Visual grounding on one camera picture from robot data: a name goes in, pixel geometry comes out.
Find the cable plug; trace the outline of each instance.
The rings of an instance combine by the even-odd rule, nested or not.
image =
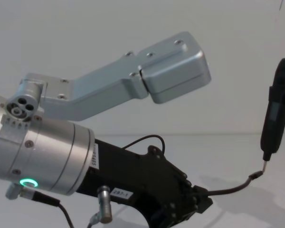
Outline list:
[[[256,178],[259,178],[260,176],[262,176],[263,174],[264,174],[263,171],[257,171],[257,172],[250,174],[249,178],[253,181]]]
[[[32,201],[45,203],[54,207],[59,207],[60,205],[60,200],[55,199],[46,194],[43,194],[39,191],[31,190],[28,188],[23,188],[22,191],[20,192],[20,196],[26,199],[30,199]]]

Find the number label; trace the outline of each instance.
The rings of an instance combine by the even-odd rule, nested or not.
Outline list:
[[[133,195],[133,192],[119,188],[114,188],[110,195],[128,200]]]

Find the metal cylinder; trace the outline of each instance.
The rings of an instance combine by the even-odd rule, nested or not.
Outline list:
[[[108,186],[98,188],[99,217],[101,223],[112,222],[110,189]]]
[[[67,121],[9,118],[0,97],[0,179],[70,195],[92,160],[93,131]]]
[[[6,111],[18,119],[30,118],[38,109],[42,84],[22,80],[16,94],[7,101]]]

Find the metal housing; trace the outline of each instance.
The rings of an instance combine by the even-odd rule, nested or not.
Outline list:
[[[0,97],[0,179],[19,183],[30,178],[38,188],[70,195],[90,165],[95,137],[74,123],[46,119],[37,112],[31,121],[6,115]]]

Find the black cable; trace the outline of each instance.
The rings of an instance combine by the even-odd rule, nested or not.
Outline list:
[[[162,152],[162,154],[165,154],[165,149],[166,149],[165,141],[164,141],[164,139],[161,136],[159,136],[157,134],[150,134],[150,135],[147,135],[147,136],[145,136],[143,138],[135,140],[134,142],[130,143],[129,145],[126,145],[125,147],[123,147],[122,149],[127,149],[128,147],[133,146],[134,144],[137,144],[140,141],[145,140],[145,139],[149,139],[149,138],[158,138],[161,141],[161,143],[162,143],[162,150],[161,150],[161,152]]]
[[[215,190],[215,191],[207,191],[207,192],[201,192],[201,193],[193,193],[192,196],[218,196],[218,195],[231,194],[231,193],[243,190],[244,188],[246,188],[251,183],[251,181],[253,181],[256,178],[259,178],[262,175],[263,175],[262,171],[254,172],[248,177],[248,179],[245,183],[243,183],[237,187],[234,187],[231,189],[224,189],[224,190]]]
[[[66,210],[61,204],[59,204],[58,207],[59,207],[59,208],[62,210],[62,212],[64,213],[64,215],[65,215],[65,217],[66,217],[66,219],[67,219],[67,223],[68,223],[68,225],[70,226],[70,228],[74,228],[73,223],[72,223],[72,221],[71,221],[70,216],[68,215],[67,210]]]

